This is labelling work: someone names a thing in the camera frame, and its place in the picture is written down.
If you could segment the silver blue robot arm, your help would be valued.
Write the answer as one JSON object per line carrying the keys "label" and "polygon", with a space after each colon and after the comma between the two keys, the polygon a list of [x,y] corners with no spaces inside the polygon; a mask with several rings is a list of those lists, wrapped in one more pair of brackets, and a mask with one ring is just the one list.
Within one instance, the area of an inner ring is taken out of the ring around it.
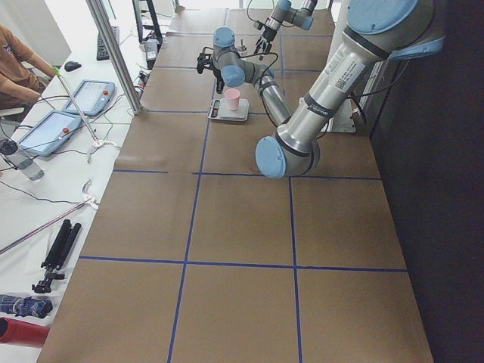
{"label": "silver blue robot arm", "polygon": [[217,92],[254,85],[277,129],[256,145],[256,164],[268,178],[303,175],[319,161],[316,138],[365,71],[384,60],[410,60],[441,51],[445,1],[350,1],[342,42],[295,110],[284,100],[269,68],[245,61],[234,32],[219,27],[213,53],[200,54],[197,71],[213,71]]}
{"label": "silver blue robot arm", "polygon": [[259,59],[262,61],[271,52],[272,42],[278,30],[284,25],[284,22],[290,26],[309,30],[314,20],[312,13],[317,3],[318,0],[305,0],[299,9],[295,9],[292,7],[291,1],[280,0],[264,22],[261,20],[253,20],[253,26],[257,30],[262,31],[261,36],[256,42],[254,54],[258,54]]}

